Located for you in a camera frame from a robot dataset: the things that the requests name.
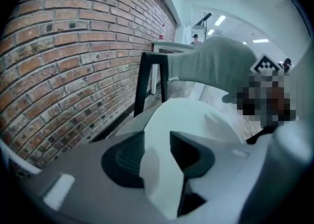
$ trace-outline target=red object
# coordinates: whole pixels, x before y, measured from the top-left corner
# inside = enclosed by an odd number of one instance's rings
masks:
[[[166,35],[166,28],[165,25],[162,25],[162,28],[159,31],[159,39],[164,39],[164,36]]]

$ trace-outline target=red brick wall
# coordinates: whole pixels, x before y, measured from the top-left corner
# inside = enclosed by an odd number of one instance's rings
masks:
[[[43,167],[133,102],[142,51],[175,21],[163,0],[20,0],[0,43],[1,138]]]

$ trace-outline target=lamp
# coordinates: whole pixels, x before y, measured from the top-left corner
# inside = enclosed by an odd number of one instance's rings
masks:
[[[206,40],[206,32],[207,32],[207,19],[211,16],[211,13],[208,13],[204,16],[195,26],[193,29],[195,30],[204,30],[205,40]]]

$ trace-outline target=floor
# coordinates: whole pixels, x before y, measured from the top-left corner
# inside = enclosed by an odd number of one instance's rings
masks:
[[[248,118],[243,117],[237,112],[236,105],[223,103],[221,98],[227,93],[204,84],[173,80],[168,83],[168,96],[169,98],[189,98],[191,100],[200,100],[207,103],[222,114],[226,115],[231,125],[236,132],[245,140],[259,131],[261,131],[260,122],[250,121]],[[161,89],[157,88],[155,95],[149,95],[145,100],[144,110],[153,106],[161,105]],[[131,113],[109,136],[114,136],[119,129],[128,121],[133,119]]]

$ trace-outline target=fluorescent light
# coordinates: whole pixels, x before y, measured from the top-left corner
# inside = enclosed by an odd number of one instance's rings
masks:
[[[268,39],[257,39],[257,40],[253,40],[254,43],[267,43],[269,42]]]
[[[213,33],[214,31],[215,31],[215,30],[211,29],[211,30],[207,33],[207,35],[212,35],[212,33]]]
[[[216,26],[219,26],[221,23],[222,23],[222,21],[224,21],[225,20],[225,16],[220,16],[220,18],[218,18],[218,20],[217,20],[217,22],[215,23],[215,25]]]

